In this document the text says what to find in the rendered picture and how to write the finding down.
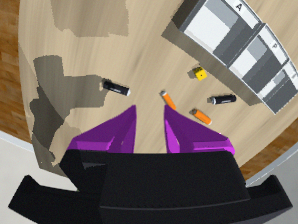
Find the grey three-compartment bin rack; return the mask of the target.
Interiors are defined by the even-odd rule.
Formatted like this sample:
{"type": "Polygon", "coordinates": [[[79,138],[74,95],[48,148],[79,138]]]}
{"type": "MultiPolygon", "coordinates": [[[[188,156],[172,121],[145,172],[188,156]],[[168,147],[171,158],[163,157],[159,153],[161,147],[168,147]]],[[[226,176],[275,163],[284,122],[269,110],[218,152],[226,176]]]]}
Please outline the grey three-compartment bin rack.
{"type": "Polygon", "coordinates": [[[230,69],[276,114],[298,93],[298,71],[245,0],[225,1],[199,0],[179,31],[230,69]]]}

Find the black aa battery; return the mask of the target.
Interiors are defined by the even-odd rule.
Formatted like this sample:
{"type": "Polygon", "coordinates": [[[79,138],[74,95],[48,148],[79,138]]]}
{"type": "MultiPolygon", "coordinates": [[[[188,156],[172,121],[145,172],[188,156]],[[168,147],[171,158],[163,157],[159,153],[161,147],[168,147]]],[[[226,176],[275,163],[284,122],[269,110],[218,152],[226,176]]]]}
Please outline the black aa battery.
{"type": "Polygon", "coordinates": [[[212,98],[212,104],[223,104],[223,103],[230,103],[230,102],[236,102],[236,96],[230,95],[230,96],[221,96],[221,97],[213,97],[212,98]]]}
{"type": "Polygon", "coordinates": [[[113,92],[116,92],[116,93],[119,93],[119,94],[126,95],[126,96],[129,96],[129,94],[130,94],[129,88],[126,88],[126,87],[123,87],[123,86],[120,86],[120,85],[117,85],[117,84],[114,84],[114,83],[111,83],[108,81],[104,82],[103,88],[108,89],[113,92]]]}

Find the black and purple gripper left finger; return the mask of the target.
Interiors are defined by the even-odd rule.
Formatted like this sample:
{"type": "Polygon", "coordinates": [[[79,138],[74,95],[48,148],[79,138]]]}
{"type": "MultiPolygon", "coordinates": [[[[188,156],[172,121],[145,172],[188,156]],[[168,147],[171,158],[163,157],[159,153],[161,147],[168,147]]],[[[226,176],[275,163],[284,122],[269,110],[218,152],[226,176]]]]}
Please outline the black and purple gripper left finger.
{"type": "Polygon", "coordinates": [[[132,105],[120,115],[74,137],[67,150],[134,153],[136,120],[136,105],[132,105]]]}

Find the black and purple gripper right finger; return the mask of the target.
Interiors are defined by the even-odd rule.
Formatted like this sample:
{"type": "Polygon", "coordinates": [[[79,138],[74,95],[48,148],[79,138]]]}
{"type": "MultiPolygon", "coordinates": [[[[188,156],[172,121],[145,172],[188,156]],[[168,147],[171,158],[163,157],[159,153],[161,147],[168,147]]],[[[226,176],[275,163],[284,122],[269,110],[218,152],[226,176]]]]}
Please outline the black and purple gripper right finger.
{"type": "Polygon", "coordinates": [[[164,131],[167,153],[235,153],[228,137],[181,115],[169,105],[164,105],[164,131]]]}

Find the orange battery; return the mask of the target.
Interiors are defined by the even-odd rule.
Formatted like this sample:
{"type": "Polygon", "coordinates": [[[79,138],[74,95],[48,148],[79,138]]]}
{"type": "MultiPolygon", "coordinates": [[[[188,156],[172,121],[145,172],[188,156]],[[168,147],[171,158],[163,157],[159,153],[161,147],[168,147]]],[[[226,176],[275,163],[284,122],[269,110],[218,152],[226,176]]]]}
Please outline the orange battery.
{"type": "Polygon", "coordinates": [[[167,102],[167,104],[173,108],[174,110],[176,109],[174,103],[172,102],[171,98],[169,97],[169,95],[167,94],[166,91],[162,92],[161,95],[163,96],[163,98],[165,99],[165,101],[167,102]]]}
{"type": "Polygon", "coordinates": [[[206,123],[207,125],[210,125],[212,122],[210,118],[208,118],[206,115],[204,115],[202,112],[200,112],[197,109],[193,111],[193,115],[198,119],[200,119],[201,121],[203,121],[204,123],[206,123]]]}

